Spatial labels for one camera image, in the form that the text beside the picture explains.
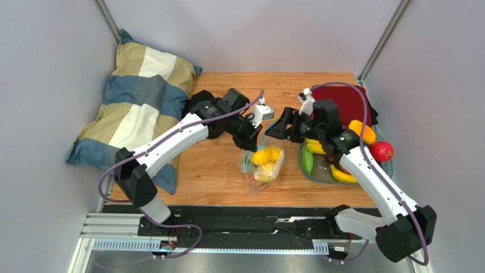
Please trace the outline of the yellow lemon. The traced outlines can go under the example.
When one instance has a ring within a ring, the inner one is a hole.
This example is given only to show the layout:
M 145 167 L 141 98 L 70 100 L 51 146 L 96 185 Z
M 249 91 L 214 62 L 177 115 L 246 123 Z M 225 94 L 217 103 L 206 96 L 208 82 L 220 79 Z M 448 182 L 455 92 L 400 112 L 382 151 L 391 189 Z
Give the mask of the yellow lemon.
M 252 164 L 261 166 L 271 161 L 271 152 L 266 148 L 260 149 L 250 156 Z

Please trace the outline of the yellow pear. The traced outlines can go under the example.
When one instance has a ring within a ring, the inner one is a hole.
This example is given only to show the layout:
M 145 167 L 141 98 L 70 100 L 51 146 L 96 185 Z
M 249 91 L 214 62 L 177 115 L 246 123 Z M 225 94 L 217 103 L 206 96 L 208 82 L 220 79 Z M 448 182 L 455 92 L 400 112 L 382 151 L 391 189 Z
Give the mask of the yellow pear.
M 276 163 L 276 161 L 280 157 L 280 153 L 281 153 L 282 150 L 281 150 L 280 147 L 278 147 L 276 145 L 272 145 L 272 146 L 266 146 L 264 148 L 264 151 L 265 151 L 265 156 L 266 156 L 266 159 L 268 160 L 268 162 Z

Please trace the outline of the clear zip top bag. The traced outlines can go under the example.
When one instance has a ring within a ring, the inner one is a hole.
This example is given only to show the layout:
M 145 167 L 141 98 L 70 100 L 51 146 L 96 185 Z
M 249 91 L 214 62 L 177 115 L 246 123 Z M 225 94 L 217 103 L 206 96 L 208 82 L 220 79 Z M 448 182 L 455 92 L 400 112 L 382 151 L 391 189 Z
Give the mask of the clear zip top bag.
M 237 166 L 244 176 L 245 194 L 258 195 L 269 184 L 276 181 L 285 161 L 283 141 L 262 134 L 256 151 L 244 151 Z

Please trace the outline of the beige bumpy fruit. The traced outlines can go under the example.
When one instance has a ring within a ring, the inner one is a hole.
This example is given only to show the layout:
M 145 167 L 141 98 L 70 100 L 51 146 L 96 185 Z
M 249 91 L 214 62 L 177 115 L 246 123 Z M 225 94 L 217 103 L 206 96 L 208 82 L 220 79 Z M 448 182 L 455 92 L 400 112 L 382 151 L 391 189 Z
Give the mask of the beige bumpy fruit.
M 271 183 L 278 177 L 281 167 L 282 164 L 273 162 L 258 166 L 253 173 L 254 180 L 261 183 Z

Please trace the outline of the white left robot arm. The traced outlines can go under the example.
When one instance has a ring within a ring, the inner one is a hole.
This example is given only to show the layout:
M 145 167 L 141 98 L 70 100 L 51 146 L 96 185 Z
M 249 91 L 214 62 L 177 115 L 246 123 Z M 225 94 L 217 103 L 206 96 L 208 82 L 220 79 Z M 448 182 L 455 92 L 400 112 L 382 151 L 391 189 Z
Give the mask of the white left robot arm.
M 113 166 L 114 180 L 146 218 L 162 224 L 171 212 L 158 196 L 155 177 L 169 161 L 214 133 L 228 133 L 236 147 L 255 152 L 261 124 L 273 116 L 274 111 L 265 103 L 262 93 L 250 101 L 231 88 L 222 98 L 196 103 L 180 122 L 155 140 L 133 151 L 118 150 Z

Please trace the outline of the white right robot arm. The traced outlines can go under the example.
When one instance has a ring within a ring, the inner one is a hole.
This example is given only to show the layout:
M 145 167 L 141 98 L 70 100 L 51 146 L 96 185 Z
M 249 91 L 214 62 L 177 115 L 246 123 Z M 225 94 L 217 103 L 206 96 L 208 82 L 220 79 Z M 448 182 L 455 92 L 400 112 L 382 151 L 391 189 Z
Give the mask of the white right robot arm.
M 404 258 L 414 260 L 421 250 L 429 263 L 428 245 L 431 243 L 437 214 L 434 209 L 418 205 L 406 195 L 382 170 L 372 157 L 363 139 L 340 120 L 333 100 L 318 100 L 309 111 L 284 109 L 280 119 L 271 125 L 267 136 L 294 143 L 306 139 L 317 140 L 338 166 L 346 169 L 375 203 L 379 217 L 360 213 L 346 205 L 326 214 L 330 226 L 337 233 L 351 233 L 377 244 L 381 253 L 392 262 Z

